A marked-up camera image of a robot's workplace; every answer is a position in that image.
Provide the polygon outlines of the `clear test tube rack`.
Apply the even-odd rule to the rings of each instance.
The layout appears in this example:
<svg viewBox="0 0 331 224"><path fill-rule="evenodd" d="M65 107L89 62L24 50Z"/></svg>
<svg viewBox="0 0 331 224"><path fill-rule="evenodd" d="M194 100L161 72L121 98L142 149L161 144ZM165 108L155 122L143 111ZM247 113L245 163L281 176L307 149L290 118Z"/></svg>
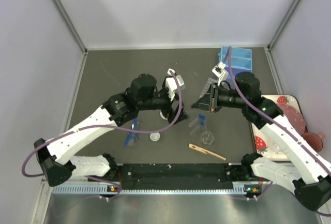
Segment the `clear test tube rack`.
<svg viewBox="0 0 331 224"><path fill-rule="evenodd" d="M208 78L199 95L199 98L202 98L209 91L210 86L215 83L218 83L218 81L213 78Z"/></svg>

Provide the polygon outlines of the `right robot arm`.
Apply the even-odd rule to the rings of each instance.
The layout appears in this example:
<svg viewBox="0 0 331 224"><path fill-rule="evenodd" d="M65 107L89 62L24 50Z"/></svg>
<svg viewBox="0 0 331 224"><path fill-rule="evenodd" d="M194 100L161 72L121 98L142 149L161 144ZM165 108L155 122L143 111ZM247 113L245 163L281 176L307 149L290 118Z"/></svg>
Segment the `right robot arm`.
<svg viewBox="0 0 331 224"><path fill-rule="evenodd" d="M265 178L290 191L311 211L330 200L330 162L308 145L276 103L262 96L253 73L237 74L233 89L211 84L191 107L210 113L223 107L241 109L246 120L271 138L292 163L287 167L258 153L247 154L241 161L245 179Z"/></svg>

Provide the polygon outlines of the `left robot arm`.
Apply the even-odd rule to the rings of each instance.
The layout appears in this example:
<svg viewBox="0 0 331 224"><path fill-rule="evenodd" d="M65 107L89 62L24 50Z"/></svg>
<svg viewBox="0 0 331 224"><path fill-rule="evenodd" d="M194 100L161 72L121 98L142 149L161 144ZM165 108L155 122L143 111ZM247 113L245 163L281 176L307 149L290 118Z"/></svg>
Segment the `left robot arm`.
<svg viewBox="0 0 331 224"><path fill-rule="evenodd" d="M37 140L36 157L49 186L77 177L115 179L118 166L111 155L86 157L77 156L77 152L107 132L123 130L123 125L137 118L141 111L159 110L170 126L186 120L188 115L181 95L184 88L184 80L172 69L161 90L157 89L157 80L152 75L143 73L132 80L124 92L111 96L89 117L54 141Z"/></svg>

